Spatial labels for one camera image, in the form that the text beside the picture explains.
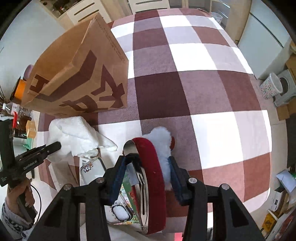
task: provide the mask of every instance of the small box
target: small box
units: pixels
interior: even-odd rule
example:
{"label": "small box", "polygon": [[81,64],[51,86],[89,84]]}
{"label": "small box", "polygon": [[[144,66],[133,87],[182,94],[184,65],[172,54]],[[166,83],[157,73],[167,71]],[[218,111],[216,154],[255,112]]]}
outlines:
{"label": "small box", "polygon": [[296,55],[292,54],[290,58],[286,62],[286,66],[288,67],[294,82],[296,82]]}
{"label": "small box", "polygon": [[285,188],[282,186],[274,190],[274,198],[270,208],[271,211],[275,212],[278,208],[280,208],[281,200],[285,198],[285,194]]}

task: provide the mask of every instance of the patterned mug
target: patterned mug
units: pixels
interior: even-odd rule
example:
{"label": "patterned mug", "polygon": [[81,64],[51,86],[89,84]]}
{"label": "patterned mug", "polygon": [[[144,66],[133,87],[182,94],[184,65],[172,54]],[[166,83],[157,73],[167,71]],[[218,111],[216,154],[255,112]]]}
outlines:
{"label": "patterned mug", "polygon": [[270,73],[267,79],[260,85],[264,99],[269,99],[277,94],[283,93],[281,81],[275,73]]}

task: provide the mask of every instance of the brown paper bag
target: brown paper bag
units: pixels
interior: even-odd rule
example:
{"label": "brown paper bag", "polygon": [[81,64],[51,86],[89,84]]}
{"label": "brown paper bag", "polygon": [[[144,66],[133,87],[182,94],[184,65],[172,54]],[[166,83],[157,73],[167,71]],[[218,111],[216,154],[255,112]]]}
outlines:
{"label": "brown paper bag", "polygon": [[22,106],[57,117],[125,108],[128,59],[100,14],[69,29],[40,56]]}

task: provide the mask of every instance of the black cable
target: black cable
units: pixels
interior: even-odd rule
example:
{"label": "black cable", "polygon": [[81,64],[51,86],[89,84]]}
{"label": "black cable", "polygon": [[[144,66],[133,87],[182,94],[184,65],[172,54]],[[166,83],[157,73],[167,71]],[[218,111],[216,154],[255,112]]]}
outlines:
{"label": "black cable", "polygon": [[41,196],[40,196],[39,192],[37,191],[36,187],[34,187],[32,184],[31,184],[31,187],[34,188],[34,189],[36,190],[36,192],[37,192],[37,194],[38,194],[38,196],[39,196],[39,199],[40,199],[40,210],[39,210],[38,218],[37,218],[37,221],[36,221],[36,222],[38,222],[39,217],[40,217],[40,213],[41,213]]}

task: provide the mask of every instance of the plastic bottle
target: plastic bottle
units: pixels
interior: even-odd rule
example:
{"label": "plastic bottle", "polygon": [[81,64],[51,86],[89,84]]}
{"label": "plastic bottle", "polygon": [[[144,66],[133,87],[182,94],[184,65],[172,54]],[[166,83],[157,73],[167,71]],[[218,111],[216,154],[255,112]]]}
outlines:
{"label": "plastic bottle", "polygon": [[31,117],[31,111],[27,108],[21,107],[19,104],[10,102],[8,104],[3,103],[2,109],[5,110],[9,115],[28,116]]}

